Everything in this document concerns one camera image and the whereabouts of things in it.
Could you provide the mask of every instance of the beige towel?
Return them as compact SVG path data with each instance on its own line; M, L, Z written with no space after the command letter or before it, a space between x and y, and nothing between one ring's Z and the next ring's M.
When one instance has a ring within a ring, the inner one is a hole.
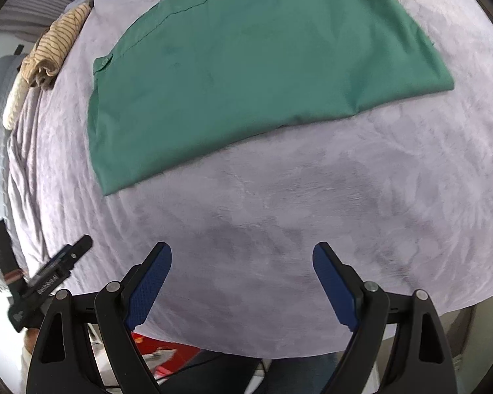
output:
M89 3L82 3L53 22L40 37L20 67L20 73L29 85L42 89L51 87L90 11Z
M43 90L52 86L92 8L93 0L89 0L67 11L51 24L24 58L2 116L7 130L13 130L20 117L30 86L40 86Z

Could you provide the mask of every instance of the metal bolt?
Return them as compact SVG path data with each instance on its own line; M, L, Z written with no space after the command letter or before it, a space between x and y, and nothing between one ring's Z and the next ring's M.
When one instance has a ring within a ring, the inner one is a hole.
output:
M108 292L116 292L120 289L120 283L118 281L112 281L106 286Z
M55 294L55 297L56 299L58 300L62 300L64 299L66 296L68 296L68 291L66 289L62 289L60 291L58 291L56 294Z
M426 291L416 291L416 297L420 300L428 300L429 299L429 295L427 294Z
M377 292L378 289L380 288L378 284L376 284L374 281L366 281L363 284L363 287L365 287L366 291L369 292Z

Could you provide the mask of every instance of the blue gripper pad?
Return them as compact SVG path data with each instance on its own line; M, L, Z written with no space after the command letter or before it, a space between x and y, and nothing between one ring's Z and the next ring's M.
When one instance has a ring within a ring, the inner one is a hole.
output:
M158 243L156 248L162 245L158 254L154 257L148 271L142 277L137 288L133 291L128 301L128 314L125 324L129 330L145 322L155 298L161 290L162 284L172 266L172 250L166 243Z
M338 320L354 332L358 328L354 297L319 244L312 252L312 265Z

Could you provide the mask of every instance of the black clamp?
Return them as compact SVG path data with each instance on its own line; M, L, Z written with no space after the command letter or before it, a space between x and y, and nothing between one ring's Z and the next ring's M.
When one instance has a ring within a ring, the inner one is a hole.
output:
M39 328L53 299L51 293L71 275L75 263L92 246L91 237L84 235L75 244L64 246L33 278L26 281L11 246L11 237L4 220L0 221L0 270L11 291L9 321L17 332L22 328Z
M91 239L85 236L74 246L64 247L30 282L31 286L16 272L18 265L14 257L14 262L11 260L11 240L8 246L7 239L3 224L0 254L10 259L2 264L16 298L9 310L10 320L17 330L22 324L39 327L40 304L59 280L69 276L74 262L91 247ZM338 320L353 332L322 394L361 394L387 324L397 324L397 329L377 393L457 393L451 351L427 292L418 290L405 296L384 292L372 281L364 283L352 267L340 262L327 243L314 248L313 266ZM131 332L145 321L170 267L170 247L157 243L145 261L132 267L121 282L112 281L100 292L78 296L65 289L58 291L42 316L27 394L53 394L56 383L61 394L106 393L93 356L88 323L99 325L113 373L124 394L160 393ZM19 312L23 314L17 320L14 316Z
M387 324L396 324L389 362L376 394L456 394L451 350L427 292L384 292L343 265L328 243L319 243L313 265L338 320L353 336L322 394L361 394Z

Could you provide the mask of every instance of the red object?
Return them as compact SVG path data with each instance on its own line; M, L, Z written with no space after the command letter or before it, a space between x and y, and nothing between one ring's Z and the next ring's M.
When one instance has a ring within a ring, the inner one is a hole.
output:
M189 345L183 345L182 343L159 341L157 339L151 339L137 333L132 333L131 335L133 337L133 340L135 341L135 345L137 345L137 349L142 355L152 354L158 349L176 350L176 353L170 360L161 364L161 366L157 368L157 371L162 376L166 376L176 372L199 352L198 348L190 347Z

